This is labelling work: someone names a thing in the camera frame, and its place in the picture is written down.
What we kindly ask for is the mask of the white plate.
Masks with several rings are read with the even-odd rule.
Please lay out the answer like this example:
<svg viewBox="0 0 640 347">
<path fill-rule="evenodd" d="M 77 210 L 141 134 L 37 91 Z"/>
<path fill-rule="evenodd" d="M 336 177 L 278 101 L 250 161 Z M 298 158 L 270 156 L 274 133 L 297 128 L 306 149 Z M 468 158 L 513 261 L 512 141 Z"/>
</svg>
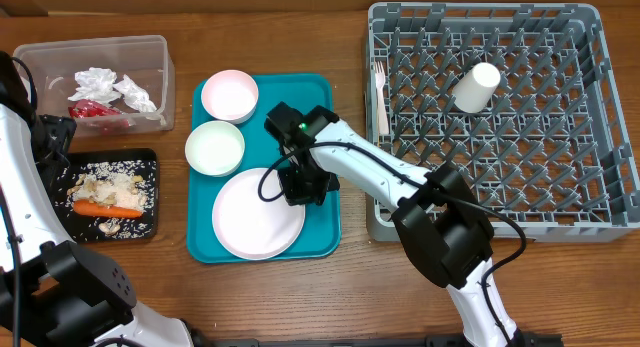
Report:
<svg viewBox="0 0 640 347">
<path fill-rule="evenodd" d="M 283 197 L 265 202 L 281 191 L 277 173 L 265 168 L 243 171 L 219 191 L 212 209 L 212 225 L 220 244 L 246 260 L 265 260 L 288 249 L 305 222 L 305 207 L 291 206 Z"/>
</svg>

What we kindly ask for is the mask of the pink bowl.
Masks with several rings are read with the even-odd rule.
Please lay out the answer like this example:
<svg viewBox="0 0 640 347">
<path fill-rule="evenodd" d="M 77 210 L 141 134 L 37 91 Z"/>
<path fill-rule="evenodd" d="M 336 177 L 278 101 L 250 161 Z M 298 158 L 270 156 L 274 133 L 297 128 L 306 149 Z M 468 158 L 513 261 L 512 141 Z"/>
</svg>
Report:
<svg viewBox="0 0 640 347">
<path fill-rule="evenodd" d="M 240 70 L 223 70 L 209 77 L 201 91 L 205 111 L 214 119 L 232 124 L 247 121 L 259 99 L 256 81 Z"/>
</svg>

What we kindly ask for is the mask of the white tissue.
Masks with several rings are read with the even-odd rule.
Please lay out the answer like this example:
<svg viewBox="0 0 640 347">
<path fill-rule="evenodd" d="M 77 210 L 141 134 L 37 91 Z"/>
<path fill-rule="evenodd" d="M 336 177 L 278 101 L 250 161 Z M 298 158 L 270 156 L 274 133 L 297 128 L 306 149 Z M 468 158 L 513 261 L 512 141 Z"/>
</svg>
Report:
<svg viewBox="0 0 640 347">
<path fill-rule="evenodd" d="M 109 106 L 122 96 L 114 89 L 117 74 L 111 69 L 90 67 L 88 70 L 76 72 L 74 78 L 78 87 L 68 98 L 69 101 L 89 100 Z"/>
<path fill-rule="evenodd" d="M 122 80 L 115 83 L 113 88 L 122 95 L 125 104 L 133 110 L 141 113 L 150 113 L 157 110 L 149 93 L 139 87 L 128 75 L 124 74 Z"/>
</svg>

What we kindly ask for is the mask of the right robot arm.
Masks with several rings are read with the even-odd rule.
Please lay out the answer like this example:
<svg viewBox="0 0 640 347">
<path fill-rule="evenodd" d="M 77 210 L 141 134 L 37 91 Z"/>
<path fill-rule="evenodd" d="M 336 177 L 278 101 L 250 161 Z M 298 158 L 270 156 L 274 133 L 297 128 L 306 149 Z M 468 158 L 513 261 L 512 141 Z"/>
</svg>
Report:
<svg viewBox="0 0 640 347">
<path fill-rule="evenodd" d="M 322 106 L 303 114 L 281 102 L 268 112 L 264 127 L 281 154 L 267 172 L 277 175 L 279 195 L 289 205 L 321 205 L 327 193 L 338 190 L 340 178 L 350 181 L 390 211 L 407 258 L 448 291 L 469 344 L 524 345 L 493 274 L 519 257 L 527 240 L 510 256 L 492 260 L 490 220 L 498 214 L 478 203 L 455 167 L 430 171 L 398 159 Z"/>
</svg>

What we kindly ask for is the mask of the red snack wrapper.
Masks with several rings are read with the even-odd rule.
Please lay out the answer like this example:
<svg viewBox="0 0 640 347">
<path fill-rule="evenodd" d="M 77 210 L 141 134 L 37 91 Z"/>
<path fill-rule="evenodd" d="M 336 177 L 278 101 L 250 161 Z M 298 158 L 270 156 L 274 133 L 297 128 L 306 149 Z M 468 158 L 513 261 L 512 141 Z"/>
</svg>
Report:
<svg viewBox="0 0 640 347">
<path fill-rule="evenodd" d="M 77 101 L 68 108 L 68 112 L 73 119 L 99 117 L 99 120 L 83 122 L 83 125 L 102 134 L 114 134 L 132 126 L 128 119 L 121 118 L 124 112 L 87 99 Z"/>
</svg>

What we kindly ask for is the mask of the orange carrot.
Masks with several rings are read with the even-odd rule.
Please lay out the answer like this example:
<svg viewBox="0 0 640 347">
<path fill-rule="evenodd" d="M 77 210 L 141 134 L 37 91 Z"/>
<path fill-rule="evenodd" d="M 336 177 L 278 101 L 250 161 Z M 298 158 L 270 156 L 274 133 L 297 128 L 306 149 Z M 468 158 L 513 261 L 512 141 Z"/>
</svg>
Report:
<svg viewBox="0 0 640 347">
<path fill-rule="evenodd" d="M 143 215 L 143 212 L 139 210 L 101 205 L 89 200 L 75 201 L 73 203 L 73 210 L 79 215 L 90 217 L 136 219 Z"/>
</svg>

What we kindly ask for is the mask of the white bowl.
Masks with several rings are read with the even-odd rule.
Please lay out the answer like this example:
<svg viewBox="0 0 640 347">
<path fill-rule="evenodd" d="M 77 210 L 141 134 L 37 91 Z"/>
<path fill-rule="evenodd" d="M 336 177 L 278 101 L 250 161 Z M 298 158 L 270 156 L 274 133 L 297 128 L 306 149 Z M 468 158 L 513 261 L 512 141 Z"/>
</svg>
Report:
<svg viewBox="0 0 640 347">
<path fill-rule="evenodd" d="M 185 157 L 196 172 L 213 177 L 233 173 L 241 164 L 245 140 L 241 131 L 225 121 L 210 121 L 195 128 L 187 138 Z"/>
</svg>

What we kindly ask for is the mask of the peanut shells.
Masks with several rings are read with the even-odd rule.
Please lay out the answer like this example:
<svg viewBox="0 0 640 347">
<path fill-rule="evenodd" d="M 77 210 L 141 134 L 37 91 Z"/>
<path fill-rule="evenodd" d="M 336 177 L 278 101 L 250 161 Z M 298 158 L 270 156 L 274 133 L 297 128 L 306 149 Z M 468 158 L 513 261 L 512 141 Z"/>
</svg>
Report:
<svg viewBox="0 0 640 347">
<path fill-rule="evenodd" d="M 75 185 L 67 190 L 73 203 L 78 200 L 89 200 L 107 206 L 135 209 L 144 213 L 148 201 L 147 194 L 140 185 L 144 179 L 139 175 L 112 173 L 106 177 L 95 174 L 81 174 Z M 106 236 L 114 236 L 121 230 L 120 222 L 134 220 L 126 218 L 106 218 L 99 222 L 98 228 Z"/>
</svg>

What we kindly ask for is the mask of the white paper cup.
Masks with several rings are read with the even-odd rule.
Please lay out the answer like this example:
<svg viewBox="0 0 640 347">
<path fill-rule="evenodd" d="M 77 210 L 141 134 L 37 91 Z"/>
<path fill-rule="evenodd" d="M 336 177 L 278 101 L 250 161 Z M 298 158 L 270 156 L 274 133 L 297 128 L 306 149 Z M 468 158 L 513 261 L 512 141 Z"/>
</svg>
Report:
<svg viewBox="0 0 640 347">
<path fill-rule="evenodd" d="M 455 106 L 462 112 L 481 112 L 491 100 L 501 81 L 499 69 L 493 64 L 476 64 L 453 88 Z"/>
</svg>

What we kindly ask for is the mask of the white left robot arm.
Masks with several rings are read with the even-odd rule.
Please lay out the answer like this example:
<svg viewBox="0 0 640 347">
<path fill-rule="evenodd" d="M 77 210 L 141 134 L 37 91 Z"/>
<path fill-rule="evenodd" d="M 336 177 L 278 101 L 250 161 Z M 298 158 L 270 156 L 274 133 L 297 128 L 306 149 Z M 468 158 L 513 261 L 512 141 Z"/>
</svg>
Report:
<svg viewBox="0 0 640 347">
<path fill-rule="evenodd" d="M 28 67 L 1 55 L 1 325 L 14 345 L 206 346 L 181 319 L 138 301 L 110 257 L 75 243 L 50 189 L 76 130 L 39 115 Z"/>
</svg>

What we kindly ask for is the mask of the white plastic fork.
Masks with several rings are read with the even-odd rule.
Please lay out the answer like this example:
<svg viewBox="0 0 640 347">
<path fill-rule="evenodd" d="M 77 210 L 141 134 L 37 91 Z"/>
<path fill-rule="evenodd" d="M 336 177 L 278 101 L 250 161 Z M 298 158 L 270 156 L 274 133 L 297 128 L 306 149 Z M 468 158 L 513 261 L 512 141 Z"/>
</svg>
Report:
<svg viewBox="0 0 640 347">
<path fill-rule="evenodd" d="M 375 63 L 375 85 L 376 85 L 376 98 L 377 98 L 377 123 L 378 131 L 380 135 L 388 135 L 390 133 L 390 127 L 386 112 L 384 87 L 386 84 L 385 69 L 382 62 Z"/>
</svg>

